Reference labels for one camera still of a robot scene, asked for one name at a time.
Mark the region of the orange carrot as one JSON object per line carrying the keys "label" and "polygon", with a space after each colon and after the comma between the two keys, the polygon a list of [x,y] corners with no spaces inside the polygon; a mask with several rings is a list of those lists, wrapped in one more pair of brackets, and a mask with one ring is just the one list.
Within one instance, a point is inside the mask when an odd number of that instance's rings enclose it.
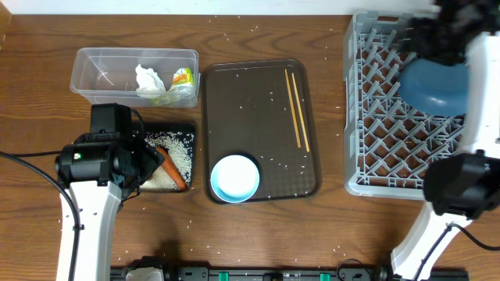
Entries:
{"label": "orange carrot", "polygon": [[164,157],[164,162],[162,163],[163,170],[181,191],[185,191],[188,186],[180,172],[177,170],[177,167],[174,165],[169,154],[161,147],[157,147],[156,150]]}

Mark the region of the dark blue plate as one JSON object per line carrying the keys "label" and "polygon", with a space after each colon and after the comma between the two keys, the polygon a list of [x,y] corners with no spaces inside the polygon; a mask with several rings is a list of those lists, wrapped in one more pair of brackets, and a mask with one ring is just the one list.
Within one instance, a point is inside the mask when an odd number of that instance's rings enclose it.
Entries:
{"label": "dark blue plate", "polygon": [[435,116],[460,116],[466,113],[469,69],[464,64],[445,66],[417,59],[398,76],[398,94],[417,110]]}

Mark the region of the white tissue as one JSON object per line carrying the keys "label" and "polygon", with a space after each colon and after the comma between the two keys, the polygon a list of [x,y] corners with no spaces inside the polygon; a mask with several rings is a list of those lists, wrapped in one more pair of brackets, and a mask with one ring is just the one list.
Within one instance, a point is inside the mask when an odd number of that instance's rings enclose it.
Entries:
{"label": "white tissue", "polygon": [[137,95],[142,98],[156,98],[166,93],[165,84],[153,68],[143,68],[138,64],[135,68],[138,88]]}

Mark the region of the green snack wrapper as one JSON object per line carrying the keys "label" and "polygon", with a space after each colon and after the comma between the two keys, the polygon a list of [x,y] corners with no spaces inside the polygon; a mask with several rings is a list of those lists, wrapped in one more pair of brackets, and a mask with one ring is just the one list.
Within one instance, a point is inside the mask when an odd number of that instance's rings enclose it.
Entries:
{"label": "green snack wrapper", "polygon": [[152,100],[155,106],[191,106],[195,100],[195,76],[190,68],[180,68],[173,75],[170,89]]}

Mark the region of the light blue bowl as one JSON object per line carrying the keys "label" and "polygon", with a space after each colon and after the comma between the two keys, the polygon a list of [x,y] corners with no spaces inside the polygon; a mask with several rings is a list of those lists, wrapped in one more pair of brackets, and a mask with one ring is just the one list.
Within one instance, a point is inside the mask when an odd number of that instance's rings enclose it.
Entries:
{"label": "light blue bowl", "polygon": [[209,182],[212,192],[223,202],[241,203],[258,190],[259,168],[244,155],[228,155],[214,165]]}

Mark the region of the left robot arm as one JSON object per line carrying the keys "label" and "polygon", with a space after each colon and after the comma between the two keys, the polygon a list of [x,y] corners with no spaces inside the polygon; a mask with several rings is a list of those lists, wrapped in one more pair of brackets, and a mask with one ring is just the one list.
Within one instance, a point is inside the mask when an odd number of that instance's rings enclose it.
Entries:
{"label": "left robot arm", "polygon": [[55,159],[62,187],[58,280],[108,280],[116,215],[165,158],[132,128],[136,111],[125,105],[91,108],[87,133]]}

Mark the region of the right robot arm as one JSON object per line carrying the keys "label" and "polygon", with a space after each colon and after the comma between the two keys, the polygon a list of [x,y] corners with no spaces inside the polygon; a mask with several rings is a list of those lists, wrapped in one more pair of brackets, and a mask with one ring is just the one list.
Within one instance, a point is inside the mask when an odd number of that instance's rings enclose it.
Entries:
{"label": "right robot arm", "polygon": [[428,166],[424,205],[378,276],[427,280],[455,235],[499,204],[499,4],[438,0],[437,13],[413,17],[397,44],[418,55],[398,77],[402,99],[464,118],[456,153]]}

